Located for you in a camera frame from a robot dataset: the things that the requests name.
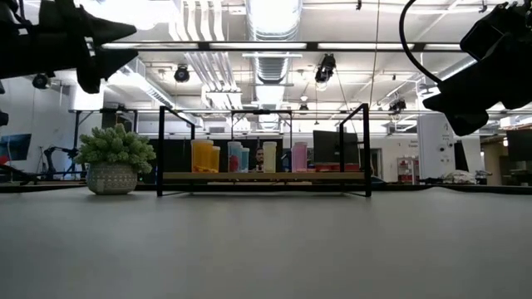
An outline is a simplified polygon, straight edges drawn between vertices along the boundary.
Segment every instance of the green succulent plant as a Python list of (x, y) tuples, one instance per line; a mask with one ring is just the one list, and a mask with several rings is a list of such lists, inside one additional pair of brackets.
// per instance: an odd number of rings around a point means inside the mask
[(153, 146), (148, 145), (147, 137), (136, 133), (126, 133), (123, 124), (115, 128), (92, 129), (92, 136), (81, 135), (83, 145), (76, 157), (78, 164), (120, 163), (129, 164), (137, 172), (148, 174), (151, 165), (148, 161), (155, 159)]

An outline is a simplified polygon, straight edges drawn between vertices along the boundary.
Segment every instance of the computer screen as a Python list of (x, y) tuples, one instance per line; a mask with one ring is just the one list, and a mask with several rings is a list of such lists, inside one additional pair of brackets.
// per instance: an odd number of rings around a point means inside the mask
[[(339, 163), (340, 162), (340, 133), (330, 131), (313, 132), (314, 137), (314, 163)], [(343, 148), (345, 163), (359, 163), (358, 136), (353, 133), (344, 133)]]
[(532, 130), (509, 130), (506, 137), (511, 161), (532, 160)]

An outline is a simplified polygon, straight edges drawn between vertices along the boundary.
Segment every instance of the table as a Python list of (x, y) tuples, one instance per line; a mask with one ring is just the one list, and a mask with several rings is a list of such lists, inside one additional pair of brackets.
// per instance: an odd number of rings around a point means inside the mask
[(0, 194), (2, 299), (531, 298), (532, 197)]

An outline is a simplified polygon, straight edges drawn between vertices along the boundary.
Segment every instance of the white textured pot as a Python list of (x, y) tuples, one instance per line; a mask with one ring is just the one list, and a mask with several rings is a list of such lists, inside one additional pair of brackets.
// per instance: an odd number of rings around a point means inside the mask
[(86, 176), (89, 190), (98, 195), (128, 194), (136, 182), (137, 173), (128, 164), (91, 164)]

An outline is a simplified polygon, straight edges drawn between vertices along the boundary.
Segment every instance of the potted plant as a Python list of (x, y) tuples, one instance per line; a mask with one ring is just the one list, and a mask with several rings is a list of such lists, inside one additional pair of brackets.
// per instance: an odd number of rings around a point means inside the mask
[(92, 136), (81, 135), (80, 140), (76, 162), (89, 164), (87, 186), (95, 194), (128, 194), (135, 189), (137, 173), (151, 172), (148, 161), (155, 159), (155, 152), (149, 139), (126, 133), (122, 124), (93, 128)]

